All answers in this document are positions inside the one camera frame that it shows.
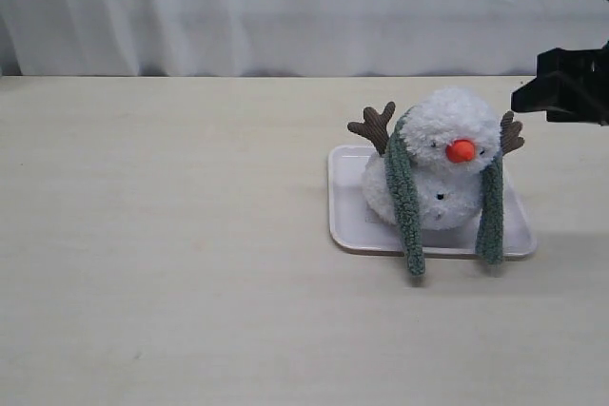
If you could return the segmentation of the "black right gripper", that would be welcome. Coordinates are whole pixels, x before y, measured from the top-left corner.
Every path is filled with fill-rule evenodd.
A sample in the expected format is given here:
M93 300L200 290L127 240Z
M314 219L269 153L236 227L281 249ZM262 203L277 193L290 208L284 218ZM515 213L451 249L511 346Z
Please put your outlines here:
M532 80L511 95L516 113L543 112L549 123L608 125L608 46L551 48Z

